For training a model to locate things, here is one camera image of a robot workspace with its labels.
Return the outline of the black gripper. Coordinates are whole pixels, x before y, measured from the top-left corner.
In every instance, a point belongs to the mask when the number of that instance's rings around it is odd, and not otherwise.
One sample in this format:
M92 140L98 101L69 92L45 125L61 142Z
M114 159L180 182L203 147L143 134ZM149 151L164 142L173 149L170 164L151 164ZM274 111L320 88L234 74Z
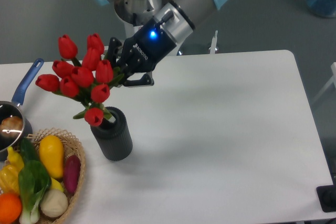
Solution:
M112 67L120 67L127 76L145 72L138 80L126 80L123 86L153 86L151 71L175 47L175 42L159 26L159 22L151 18L132 37L126 39L124 45L119 39L111 37L106 60Z

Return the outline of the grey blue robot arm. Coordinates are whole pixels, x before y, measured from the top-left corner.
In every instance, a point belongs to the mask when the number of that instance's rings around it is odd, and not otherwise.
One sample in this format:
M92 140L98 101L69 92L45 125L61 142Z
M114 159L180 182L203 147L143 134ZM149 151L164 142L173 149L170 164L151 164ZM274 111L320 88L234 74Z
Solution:
M95 0L112 4L126 40L111 38L107 59L118 67L119 86L151 86L152 71L166 56L177 55L186 38L228 0Z

